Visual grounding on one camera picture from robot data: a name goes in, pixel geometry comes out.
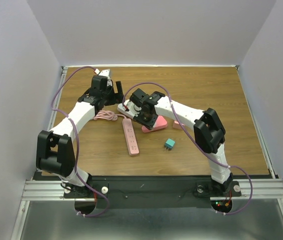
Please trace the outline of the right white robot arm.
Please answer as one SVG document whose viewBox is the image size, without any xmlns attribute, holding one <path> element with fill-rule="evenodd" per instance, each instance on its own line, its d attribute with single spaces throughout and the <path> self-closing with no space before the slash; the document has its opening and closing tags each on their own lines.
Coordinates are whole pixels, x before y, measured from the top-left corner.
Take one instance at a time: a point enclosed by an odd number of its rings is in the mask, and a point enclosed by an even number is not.
<svg viewBox="0 0 283 240">
<path fill-rule="evenodd" d="M 226 130 L 217 112 L 195 109 L 172 100 L 170 93 L 147 94 L 140 88 L 123 100 L 124 112 L 147 129 L 154 128 L 159 116 L 177 121 L 194 145 L 209 161 L 211 189 L 217 195 L 228 192 L 233 174 L 226 160 Z"/>
</svg>

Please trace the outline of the teal small plug adapter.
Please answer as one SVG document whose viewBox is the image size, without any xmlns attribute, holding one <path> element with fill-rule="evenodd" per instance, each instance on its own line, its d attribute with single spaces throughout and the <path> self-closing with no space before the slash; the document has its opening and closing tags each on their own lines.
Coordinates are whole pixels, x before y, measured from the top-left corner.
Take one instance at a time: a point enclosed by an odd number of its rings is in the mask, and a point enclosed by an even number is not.
<svg viewBox="0 0 283 240">
<path fill-rule="evenodd" d="M 168 151 L 171 151 L 174 148 L 175 144 L 176 142 L 173 139 L 168 138 L 164 143 L 164 148 Z"/>
</svg>

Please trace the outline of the pink triangular power strip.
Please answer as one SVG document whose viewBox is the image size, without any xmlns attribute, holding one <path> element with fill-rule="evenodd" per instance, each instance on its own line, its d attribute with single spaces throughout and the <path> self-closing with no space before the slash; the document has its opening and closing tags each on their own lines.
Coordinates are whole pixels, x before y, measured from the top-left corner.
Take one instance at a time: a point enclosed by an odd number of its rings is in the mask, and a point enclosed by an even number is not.
<svg viewBox="0 0 283 240">
<path fill-rule="evenodd" d="M 145 126 L 142 126 L 141 130 L 143 133 L 150 133 L 154 131 L 163 130 L 167 127 L 168 127 L 168 122 L 163 116 L 159 115 L 152 129 L 147 129 Z"/>
</svg>

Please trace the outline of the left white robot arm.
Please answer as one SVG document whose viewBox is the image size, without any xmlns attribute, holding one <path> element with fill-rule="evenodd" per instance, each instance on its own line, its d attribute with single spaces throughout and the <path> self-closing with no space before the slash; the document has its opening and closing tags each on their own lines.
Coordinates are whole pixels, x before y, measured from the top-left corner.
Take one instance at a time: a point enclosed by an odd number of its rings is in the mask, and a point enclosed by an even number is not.
<svg viewBox="0 0 283 240">
<path fill-rule="evenodd" d="M 80 130 L 105 106 L 122 102 L 122 83 L 108 76 L 94 75 L 91 86 L 80 96 L 70 113 L 55 127 L 42 130 L 37 137 L 36 167 L 55 174 L 75 186 L 81 197 L 93 191 L 90 174 L 77 167 L 78 154 L 73 141 L 79 140 Z"/>
</svg>

